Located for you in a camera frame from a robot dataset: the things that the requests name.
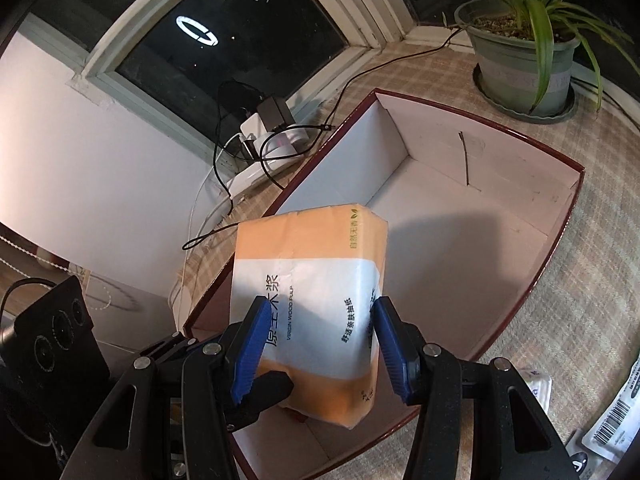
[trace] barcode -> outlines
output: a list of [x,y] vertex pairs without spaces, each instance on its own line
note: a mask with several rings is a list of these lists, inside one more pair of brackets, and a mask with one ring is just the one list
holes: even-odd
[[605,446],[616,433],[616,430],[620,427],[622,421],[625,420],[628,412],[628,404],[623,402],[622,399],[618,399],[613,409],[609,412],[609,415],[607,415],[607,418],[598,428],[598,431],[593,435],[593,439]]

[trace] green flower pot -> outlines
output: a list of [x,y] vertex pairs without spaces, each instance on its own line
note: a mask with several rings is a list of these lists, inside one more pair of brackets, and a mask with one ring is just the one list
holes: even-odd
[[[471,38],[487,96],[505,108],[529,114],[538,89],[535,42],[498,36],[472,26],[475,18],[497,18],[509,13],[509,6],[502,0],[471,0],[459,6],[454,16]],[[579,44],[574,38],[554,45],[551,80],[532,115],[551,117],[564,109],[574,50]]]

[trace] blue gripper pad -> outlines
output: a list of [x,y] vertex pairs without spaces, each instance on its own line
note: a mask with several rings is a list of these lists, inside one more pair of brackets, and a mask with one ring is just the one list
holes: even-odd
[[232,369],[231,399],[237,406],[249,393],[271,327],[271,304],[256,296],[226,353]]
[[405,404],[414,404],[418,394],[420,356],[387,296],[381,296],[373,303],[371,319],[394,393]]

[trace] soil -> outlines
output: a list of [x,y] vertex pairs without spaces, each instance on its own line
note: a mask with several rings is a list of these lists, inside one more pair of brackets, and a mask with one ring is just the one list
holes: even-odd
[[[531,24],[529,22],[523,22],[522,28],[518,28],[515,16],[512,14],[500,16],[498,18],[475,18],[473,25],[476,28],[492,32],[498,36],[534,41]],[[559,34],[554,31],[554,39],[555,41],[560,42],[569,41],[571,38],[567,37],[565,34]]]

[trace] black logo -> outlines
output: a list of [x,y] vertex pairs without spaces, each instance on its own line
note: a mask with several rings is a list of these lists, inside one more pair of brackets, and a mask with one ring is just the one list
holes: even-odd
[[575,472],[582,473],[585,469],[587,469],[587,454],[583,451],[576,453],[575,455],[571,455],[571,462],[575,467]]

